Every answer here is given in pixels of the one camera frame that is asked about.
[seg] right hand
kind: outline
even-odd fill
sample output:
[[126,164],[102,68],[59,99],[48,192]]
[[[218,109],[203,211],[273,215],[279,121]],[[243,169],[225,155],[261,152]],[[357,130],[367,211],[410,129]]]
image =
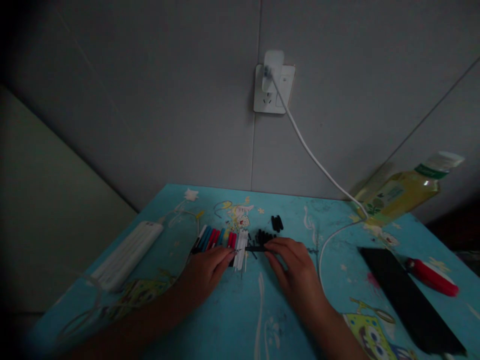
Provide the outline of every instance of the right hand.
[[288,267],[285,270],[272,253],[265,252],[286,299],[308,329],[313,331],[331,316],[338,315],[325,297],[315,265],[303,243],[276,237],[267,242],[265,248],[280,255]]

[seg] plastic bottle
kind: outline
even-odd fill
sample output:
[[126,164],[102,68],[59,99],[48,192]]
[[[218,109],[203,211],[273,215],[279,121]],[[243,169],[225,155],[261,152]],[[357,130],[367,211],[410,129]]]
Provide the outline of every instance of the plastic bottle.
[[364,201],[363,206],[370,215],[366,223],[382,227],[434,197],[440,192],[439,180],[464,160],[460,155],[439,151],[413,171],[392,175]]

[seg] white cable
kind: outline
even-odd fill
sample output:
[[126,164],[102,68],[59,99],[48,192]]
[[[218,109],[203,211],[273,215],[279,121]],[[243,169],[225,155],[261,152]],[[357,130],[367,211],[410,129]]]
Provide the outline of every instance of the white cable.
[[167,212],[165,215],[163,215],[161,218],[159,218],[156,222],[160,225],[163,225],[164,221],[165,221],[165,218],[169,215],[169,214],[172,214],[172,213],[185,213],[185,214],[190,214],[190,215],[193,215],[196,219],[196,236],[198,237],[200,235],[200,220],[199,218],[197,217],[196,214],[194,214],[193,212],[190,212],[190,211],[185,211],[185,210],[172,210],[172,211],[169,211]]
[[297,127],[297,124],[295,123],[295,120],[294,120],[294,117],[292,116],[292,113],[290,112],[288,106],[287,106],[287,103],[284,99],[284,97],[282,96],[282,93],[280,92],[279,90],[279,86],[277,84],[277,81],[274,79],[274,77],[272,76],[272,72],[271,70],[269,69],[266,69],[267,72],[268,72],[268,75],[272,82],[273,82],[273,85],[275,86],[275,89],[276,89],[276,92],[278,93],[278,96],[280,97],[280,101],[281,101],[281,104],[283,105],[283,108],[285,109],[286,111],[286,114],[288,116],[288,118],[290,119],[290,122],[293,126],[293,128],[295,129],[295,132],[298,136],[298,138],[300,139],[300,142],[301,144],[303,145],[303,147],[305,148],[306,152],[308,153],[308,155],[310,155],[311,159],[313,160],[313,162],[320,168],[320,170],[325,174],[325,176],[328,178],[328,180],[330,180],[330,182],[336,186],[336,188],[338,190],[340,190],[342,193],[344,193],[350,200],[352,200],[357,206],[360,207],[361,211],[363,212],[363,214],[365,215],[365,218],[360,220],[360,221],[357,221],[357,222],[352,222],[348,225],[345,225],[341,228],[339,228],[337,231],[335,231],[333,234],[331,234],[328,239],[323,243],[323,246],[321,248],[321,252],[320,252],[320,258],[318,260],[318,278],[320,279],[320,284],[323,288],[323,282],[322,282],[322,258],[324,257],[324,251],[325,251],[325,248],[327,247],[327,244],[329,243],[329,241],[335,236],[337,235],[339,232],[341,232],[342,230],[352,226],[352,225],[355,225],[355,224],[358,224],[358,223],[362,223],[364,222],[365,220],[367,220],[369,218],[369,214],[367,213],[367,211],[365,210],[365,208],[363,207],[363,205],[361,203],[359,203],[353,196],[351,196],[348,192],[346,192],[339,184],[337,184],[337,182],[333,179],[333,177],[330,176],[330,174],[328,173],[327,170],[325,170],[325,168],[322,166],[322,164],[317,160],[317,158],[315,157],[315,155],[310,151],[307,143],[305,142],[304,138],[302,137],[302,134],[300,133],[300,130],[299,128]]
[[[166,215],[159,218],[157,223],[162,225],[163,222],[165,221],[165,218],[167,217],[167,215],[169,215],[171,213],[185,213],[185,214],[193,215],[196,218],[196,235],[197,235],[197,237],[199,236],[199,234],[200,234],[200,220],[199,220],[199,218],[197,217],[196,214],[194,214],[193,212],[190,212],[190,211],[184,211],[184,210],[169,211]],[[185,264],[183,265],[183,268],[185,268],[185,266],[187,265],[187,262],[188,262],[188,258],[185,261]],[[102,286],[100,285],[99,281],[96,278],[94,278],[94,277],[92,277],[88,274],[84,274],[82,272],[79,272],[79,271],[71,270],[71,269],[68,269],[68,268],[65,268],[65,270],[70,272],[70,273],[73,273],[73,274],[77,275],[80,278],[84,278],[85,280],[89,281],[93,286],[95,286],[97,291],[96,291],[96,296],[95,296],[95,300],[93,302],[92,307],[89,310],[84,311],[81,314],[75,316],[72,320],[70,320],[58,332],[58,335],[56,337],[56,341],[58,343],[64,341],[66,338],[68,338],[71,335],[73,335],[74,333],[76,333],[81,327],[83,327],[90,320],[90,318],[95,314],[95,312],[98,309],[103,310],[103,309],[107,309],[107,308],[137,308],[137,306],[127,305],[127,304],[113,304],[113,305],[101,306],[100,303],[102,301],[103,289],[102,289]],[[84,319],[82,321],[80,321],[73,329],[71,329],[70,331],[67,331],[68,328],[71,325],[73,325],[77,320],[79,320],[82,317],[84,317]]]
[[313,160],[313,162],[320,168],[320,170],[325,174],[325,176],[328,178],[328,180],[330,180],[330,182],[336,186],[336,188],[338,190],[340,190],[342,193],[344,193],[350,200],[352,200],[355,204],[357,204],[360,209],[363,211],[363,213],[365,214],[365,218],[368,218],[369,217],[369,214],[365,211],[365,208],[362,206],[361,203],[359,203],[353,196],[351,196],[348,192],[346,192],[340,185],[337,184],[337,182],[333,179],[333,177],[330,176],[330,174],[328,173],[327,170],[325,170],[325,168],[322,166],[322,164],[317,160],[317,158],[315,157],[314,154],[312,154],[312,152],[310,151],[309,147],[307,146],[307,144],[305,143],[304,141],[304,138],[302,137],[302,134],[300,133],[300,130],[299,128],[297,127],[297,124],[295,123],[295,120],[294,120],[294,117],[292,116],[292,113],[290,112],[288,106],[287,106],[287,103],[285,102],[284,100],[284,97],[282,96],[282,93],[280,92],[279,90],[279,87],[278,87],[278,84],[277,84],[277,81],[274,79],[274,77],[270,74],[269,75],[271,80],[273,81],[273,85],[275,85],[275,89],[278,93],[278,96],[280,97],[280,101],[281,101],[281,104],[283,105],[283,108],[285,109],[286,111],[286,114],[288,115],[288,118],[290,119],[290,122],[291,124],[293,125],[293,128],[295,129],[295,132],[296,134],[298,135],[298,138],[300,139],[300,142],[301,144],[303,145],[303,147],[305,148],[306,152],[308,153],[308,155],[310,155],[311,159]]
[[346,228],[348,227],[351,227],[352,225],[356,225],[358,223],[363,223],[366,219],[362,219],[360,221],[357,221],[357,222],[352,222],[352,223],[349,223],[348,225],[345,225],[341,228],[339,228],[337,231],[335,231],[332,235],[330,235],[328,237],[328,239],[323,243],[323,246],[321,247],[321,251],[320,251],[320,259],[318,260],[318,278],[320,279],[320,284],[321,284],[321,287],[323,288],[324,287],[324,283],[322,281],[322,258],[324,257],[324,251],[325,251],[325,248],[327,247],[327,244],[329,243],[329,241],[335,236],[337,235],[339,232],[341,232],[342,230],[345,230]]

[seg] forearm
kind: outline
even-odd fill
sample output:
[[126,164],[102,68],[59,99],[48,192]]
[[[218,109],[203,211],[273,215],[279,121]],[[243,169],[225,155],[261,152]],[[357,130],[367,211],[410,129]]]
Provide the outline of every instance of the forearm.
[[369,359],[342,315],[330,305],[321,318],[309,325],[309,330],[329,360]]
[[88,339],[65,359],[138,358],[155,339],[167,334],[191,312],[188,299],[177,296],[176,286],[134,310]]

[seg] left hand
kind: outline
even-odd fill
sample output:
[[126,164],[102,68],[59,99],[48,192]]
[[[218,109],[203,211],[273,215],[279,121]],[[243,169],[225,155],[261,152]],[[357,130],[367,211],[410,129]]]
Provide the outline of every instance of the left hand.
[[199,307],[217,287],[223,273],[235,257],[233,248],[214,247],[191,257],[173,287],[190,310]]

